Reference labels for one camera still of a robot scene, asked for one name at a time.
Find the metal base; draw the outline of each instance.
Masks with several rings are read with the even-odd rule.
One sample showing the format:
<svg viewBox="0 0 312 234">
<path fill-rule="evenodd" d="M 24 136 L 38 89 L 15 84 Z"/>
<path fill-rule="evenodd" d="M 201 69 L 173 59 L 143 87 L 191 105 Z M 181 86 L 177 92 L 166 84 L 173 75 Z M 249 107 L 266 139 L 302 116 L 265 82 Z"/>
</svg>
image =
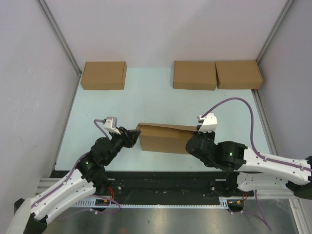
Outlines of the metal base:
<svg viewBox="0 0 312 234">
<path fill-rule="evenodd" d="M 288 200 L 261 200 L 263 212 L 273 231 L 248 214 L 231 215 L 224 209 L 122 209 L 113 215 L 86 211 L 65 220 L 53 221 L 45 234 L 298 234 Z M 70 208 L 60 215 L 75 212 Z M 254 200 L 246 211 L 260 215 Z"/>
<path fill-rule="evenodd" d="M 302 199 L 290 199 L 289 202 L 299 233 L 312 233 L 311 221 L 308 218 L 309 214 L 303 205 Z"/>
<path fill-rule="evenodd" d="M 73 208 L 117 208 L 117 205 L 98 205 L 96 200 L 98 198 L 87 197 L 82 199 L 73 205 Z M 220 198 L 217 205 L 193 205 L 193 206 L 183 206 L 183 205 L 121 205 L 122 208 L 159 208 L 159 209 L 228 209 L 228 203 L 225 198 Z"/>
<path fill-rule="evenodd" d="M 239 173 L 228 172 L 105 172 L 115 200 L 122 205 L 207 206 L 219 205 L 219 197 L 238 196 Z M 58 179 L 43 179 L 48 188 Z M 250 197 L 253 191 L 246 191 Z"/>
</svg>

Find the light blue table surface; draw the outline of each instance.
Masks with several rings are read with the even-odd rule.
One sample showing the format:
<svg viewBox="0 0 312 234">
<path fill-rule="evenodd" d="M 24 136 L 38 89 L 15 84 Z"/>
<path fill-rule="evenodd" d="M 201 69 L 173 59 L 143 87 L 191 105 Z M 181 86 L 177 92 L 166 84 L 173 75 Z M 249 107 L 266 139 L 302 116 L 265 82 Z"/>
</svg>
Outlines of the light blue table surface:
<svg viewBox="0 0 312 234">
<path fill-rule="evenodd" d="M 254 112 L 254 143 L 269 153 L 251 90 L 181 90 L 172 88 L 170 68 L 129 68 L 124 90 L 88 91 L 78 87 L 56 170 L 70 170 L 75 161 L 89 151 L 102 133 L 94 119 L 118 118 L 117 125 L 135 129 L 140 122 L 197 125 L 197 116 L 218 102 L 240 97 Z M 250 146 L 250 113 L 241 101 L 230 101 L 215 109 L 218 120 L 215 142 L 236 141 Z M 107 171 L 216 171 L 191 155 L 141 151 L 138 142 L 122 149 L 106 167 Z"/>
</svg>

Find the white robotic arm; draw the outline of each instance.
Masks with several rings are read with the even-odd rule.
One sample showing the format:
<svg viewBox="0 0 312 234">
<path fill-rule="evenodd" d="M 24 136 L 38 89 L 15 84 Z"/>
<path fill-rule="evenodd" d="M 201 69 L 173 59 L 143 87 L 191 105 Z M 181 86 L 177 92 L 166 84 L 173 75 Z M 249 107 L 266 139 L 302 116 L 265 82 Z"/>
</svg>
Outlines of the white robotic arm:
<svg viewBox="0 0 312 234">
<path fill-rule="evenodd" d="M 276 176 L 283 181 L 285 189 L 290 189 L 297 197 L 312 199 L 312 157 L 307 159 L 291 159 L 256 151 L 232 141 L 214 143 L 217 120 L 213 113 L 200 115 L 195 132 L 186 150 L 200 159 L 207 167 L 215 167 L 224 171 L 259 172 Z M 238 188 L 242 191 L 259 189 L 256 183 L 248 183 L 238 176 Z"/>
<path fill-rule="evenodd" d="M 104 123 L 104 127 L 112 136 L 111 139 L 101 137 L 96 140 L 91 150 L 82 155 L 73 166 L 73 169 L 56 184 L 43 193 L 37 195 L 27 202 L 19 199 L 15 202 L 15 211 L 28 211 L 28 222 L 16 221 L 13 223 L 24 223 L 25 234 L 43 233 L 47 224 L 51 223 L 60 213 L 90 195 L 101 195 L 110 186 L 110 181 L 105 176 L 105 168 L 123 148 L 132 148 L 140 134 L 140 130 L 127 130 L 117 127 L 117 118 L 107 117 L 105 120 L 96 120 Z"/>
</svg>

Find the gray wall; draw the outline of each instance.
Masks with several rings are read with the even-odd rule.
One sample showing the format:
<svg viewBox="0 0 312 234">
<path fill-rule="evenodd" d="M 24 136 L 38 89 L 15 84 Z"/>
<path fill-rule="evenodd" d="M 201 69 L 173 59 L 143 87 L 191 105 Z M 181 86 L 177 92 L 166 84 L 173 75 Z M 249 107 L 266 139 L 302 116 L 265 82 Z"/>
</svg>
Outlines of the gray wall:
<svg viewBox="0 0 312 234">
<path fill-rule="evenodd" d="M 36 1 L 0 2 L 0 232 L 56 155 L 78 77 Z"/>
<path fill-rule="evenodd" d="M 174 60 L 254 59 L 285 2 L 47 0 L 80 69 L 86 61 L 171 67 Z"/>
<path fill-rule="evenodd" d="M 261 99 L 284 157 L 312 155 L 311 12 L 311 0 L 296 1 L 260 65 Z M 306 204 L 312 214 L 312 201 Z"/>
</svg>

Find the brown cardboard box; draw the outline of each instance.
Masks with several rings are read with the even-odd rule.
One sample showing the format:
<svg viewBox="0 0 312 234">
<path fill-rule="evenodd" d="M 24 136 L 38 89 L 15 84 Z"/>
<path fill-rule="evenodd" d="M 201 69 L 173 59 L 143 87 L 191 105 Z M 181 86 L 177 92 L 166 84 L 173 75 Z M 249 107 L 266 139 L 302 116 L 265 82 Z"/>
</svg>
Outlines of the brown cardboard box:
<svg viewBox="0 0 312 234">
<path fill-rule="evenodd" d="M 139 123 L 141 148 L 144 151 L 188 154 L 185 145 L 194 135 L 196 127 Z"/>
<path fill-rule="evenodd" d="M 218 89 L 259 89 L 263 83 L 254 60 L 218 61 L 215 66 Z"/>
<path fill-rule="evenodd" d="M 174 89 L 215 90 L 214 62 L 175 61 Z"/>
<path fill-rule="evenodd" d="M 124 89 L 126 62 L 86 62 L 81 85 L 87 90 Z"/>
</svg>

